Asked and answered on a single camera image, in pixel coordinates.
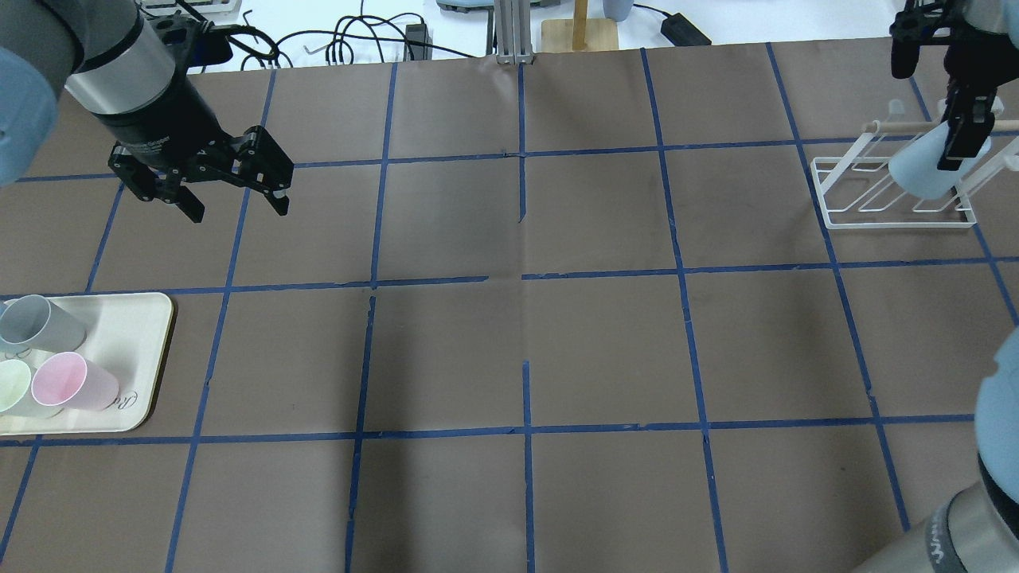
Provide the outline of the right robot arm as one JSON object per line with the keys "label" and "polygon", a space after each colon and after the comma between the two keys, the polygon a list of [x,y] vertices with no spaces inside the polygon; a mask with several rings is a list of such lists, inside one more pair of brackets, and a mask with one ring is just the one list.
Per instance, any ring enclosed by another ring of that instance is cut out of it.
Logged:
{"label": "right robot arm", "polygon": [[[990,148],[998,90],[1017,79],[1015,1],[908,1],[889,27],[889,69],[914,75],[922,48],[943,45],[938,123],[889,160],[902,191],[933,200],[961,188]],[[910,454],[910,485],[936,494],[899,538],[858,572],[1015,572],[1017,569],[1017,334],[1001,338],[975,389],[966,447],[935,431]]]}

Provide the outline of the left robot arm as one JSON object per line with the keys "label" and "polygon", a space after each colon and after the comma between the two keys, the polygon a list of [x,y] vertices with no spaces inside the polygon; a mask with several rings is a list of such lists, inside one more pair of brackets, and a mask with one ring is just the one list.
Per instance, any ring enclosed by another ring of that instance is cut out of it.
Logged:
{"label": "left robot arm", "polygon": [[222,181],[265,196],[283,216],[294,163],[269,131],[223,131],[187,77],[232,58],[250,25],[214,25],[186,2],[149,19],[135,1],[4,1],[2,184],[25,175],[67,93],[114,137],[108,165],[135,196],[178,207],[199,224],[189,183]]}

